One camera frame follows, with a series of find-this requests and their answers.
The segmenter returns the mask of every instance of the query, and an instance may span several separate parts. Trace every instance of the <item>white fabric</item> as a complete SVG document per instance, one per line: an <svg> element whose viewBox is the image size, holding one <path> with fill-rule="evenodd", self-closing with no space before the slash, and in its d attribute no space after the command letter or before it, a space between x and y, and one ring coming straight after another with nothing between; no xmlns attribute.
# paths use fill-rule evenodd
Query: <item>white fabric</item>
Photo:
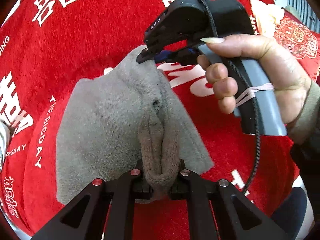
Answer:
<svg viewBox="0 0 320 240"><path fill-rule="evenodd" d="M276 25L284 17L284 9L275 4L265 4L259 0L250 0L258 31L261 35L272 38Z"/></svg>
<svg viewBox="0 0 320 240"><path fill-rule="evenodd" d="M255 92L258 92L259 90L275 90L275 89L271 83L266 83L266 84L263 84L262 86L259 86L259 87L247 88L236 99L236 107L242 105L243 103L245 103L249 99L254 98L256 96Z"/></svg>
<svg viewBox="0 0 320 240"><path fill-rule="evenodd" d="M9 17L16 11L16 9L19 7L21 0L18 0L16 2L16 4L13 6L13 8L11 9L11 11L9 12L8 16L6 17L6 19L4 20L3 24L9 19Z"/></svg>
<svg viewBox="0 0 320 240"><path fill-rule="evenodd" d="M4 159L7 153L7 147L10 141L10 131L9 128L0 121L0 171L4 163Z"/></svg>
<svg viewBox="0 0 320 240"><path fill-rule="evenodd" d="M298 176L297 179L293 182L292 187L300 187L303 188L304 192L307 195L307 210L306 214L304 216L303 223L301 225L300 231L297 235L296 240L303 240L307 234L310 232L312 227L314 226L314 216L313 216L313 210L310 203L310 200L308 198L308 193L306 190L306 187L303 184L301 176Z"/></svg>

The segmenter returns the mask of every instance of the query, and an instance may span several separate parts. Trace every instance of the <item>gray sock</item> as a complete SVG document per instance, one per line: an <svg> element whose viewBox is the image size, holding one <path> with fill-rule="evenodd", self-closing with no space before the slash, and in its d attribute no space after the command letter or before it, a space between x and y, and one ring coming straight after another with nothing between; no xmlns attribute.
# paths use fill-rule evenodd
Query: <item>gray sock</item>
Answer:
<svg viewBox="0 0 320 240"><path fill-rule="evenodd" d="M57 199L68 203L95 178L111 180L143 160L160 197L179 158L199 174L213 162L183 105L153 61L131 51L110 73L76 84L57 134Z"/></svg>

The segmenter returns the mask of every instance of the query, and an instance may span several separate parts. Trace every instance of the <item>red blanket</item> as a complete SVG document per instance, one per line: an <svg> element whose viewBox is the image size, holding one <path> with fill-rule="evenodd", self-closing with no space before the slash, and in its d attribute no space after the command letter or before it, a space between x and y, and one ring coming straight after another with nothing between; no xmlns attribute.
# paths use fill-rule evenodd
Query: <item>red blanket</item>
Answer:
<svg viewBox="0 0 320 240"><path fill-rule="evenodd" d="M0 199L26 233L33 235L63 207L56 200L56 134L76 82L103 75L141 45L145 29L171 1L22 0L0 29L0 119L15 130L0 174ZM249 0L239 1L252 15ZM220 113L199 66L159 68L215 162L203 177L242 188L252 169L254 137L242 134L233 115ZM267 215L297 174L291 145L287 137L262 138L261 164L247 196ZM140 204L135 212L134 239L188 239L184 201Z"/></svg>

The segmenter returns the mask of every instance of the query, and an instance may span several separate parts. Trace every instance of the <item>finger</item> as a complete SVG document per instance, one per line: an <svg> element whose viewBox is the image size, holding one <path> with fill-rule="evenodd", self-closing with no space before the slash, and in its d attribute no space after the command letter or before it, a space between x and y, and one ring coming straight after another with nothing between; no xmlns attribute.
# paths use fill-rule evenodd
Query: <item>finger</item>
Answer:
<svg viewBox="0 0 320 240"><path fill-rule="evenodd" d="M237 82L232 77L227 77L213 84L213 92L218 99L232 97L238 91Z"/></svg>
<svg viewBox="0 0 320 240"><path fill-rule="evenodd" d="M211 64L205 55L198 56L197 62L203 68L203 70L206 70Z"/></svg>
<svg viewBox="0 0 320 240"><path fill-rule="evenodd" d="M277 89L300 85L308 75L291 53L265 36L248 34L231 35L225 41L206 38L207 46L223 57L252 57L260 61L267 76Z"/></svg>
<svg viewBox="0 0 320 240"><path fill-rule="evenodd" d="M218 101L219 108L224 114L231 114L236 108L235 97L226 97Z"/></svg>
<svg viewBox="0 0 320 240"><path fill-rule="evenodd" d="M207 68L205 77L210 84L214 84L215 82L228 77L228 69L222 63L212 64Z"/></svg>

